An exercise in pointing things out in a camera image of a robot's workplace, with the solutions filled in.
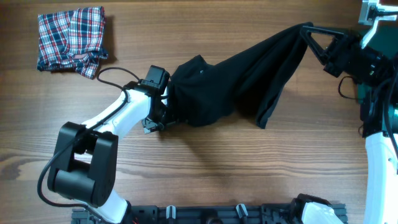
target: folded plaid shirt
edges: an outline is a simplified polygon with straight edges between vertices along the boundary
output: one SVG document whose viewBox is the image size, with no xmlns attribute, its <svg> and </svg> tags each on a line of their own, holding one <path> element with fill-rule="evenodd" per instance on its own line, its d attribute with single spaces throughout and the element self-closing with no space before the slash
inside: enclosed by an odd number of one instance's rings
<svg viewBox="0 0 398 224">
<path fill-rule="evenodd" d="M 102 47 L 105 11 L 88 7 L 76 11 L 39 15 L 39 58 L 37 69 L 74 69 L 93 79 L 100 58 L 108 58 Z"/>
</svg>

